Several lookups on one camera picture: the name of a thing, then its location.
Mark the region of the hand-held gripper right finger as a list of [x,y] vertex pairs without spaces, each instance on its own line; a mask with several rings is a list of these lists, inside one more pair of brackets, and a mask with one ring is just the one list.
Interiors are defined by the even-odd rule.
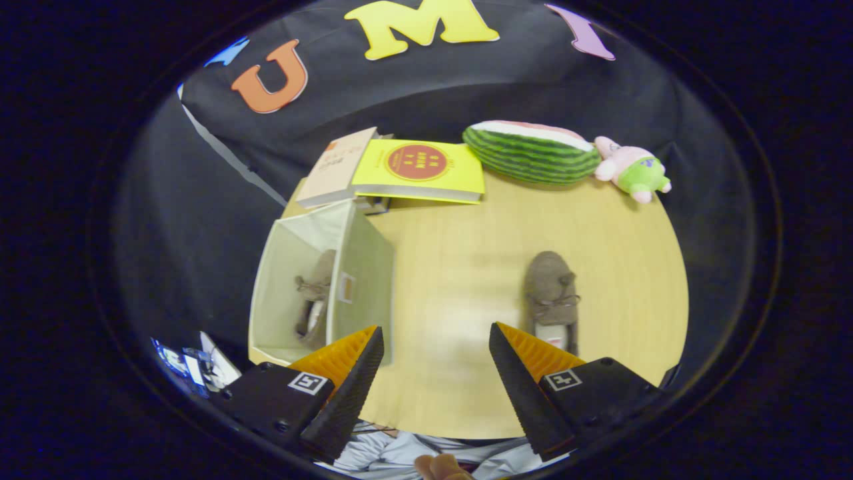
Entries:
[[664,397],[613,358],[586,362],[500,322],[490,326],[488,350],[525,437],[543,461],[624,433]]

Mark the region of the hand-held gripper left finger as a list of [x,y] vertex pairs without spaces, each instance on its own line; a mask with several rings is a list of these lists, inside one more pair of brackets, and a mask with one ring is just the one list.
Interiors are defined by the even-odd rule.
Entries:
[[359,422],[384,353],[382,328],[371,325],[287,367],[255,365],[213,403],[275,447],[332,463]]

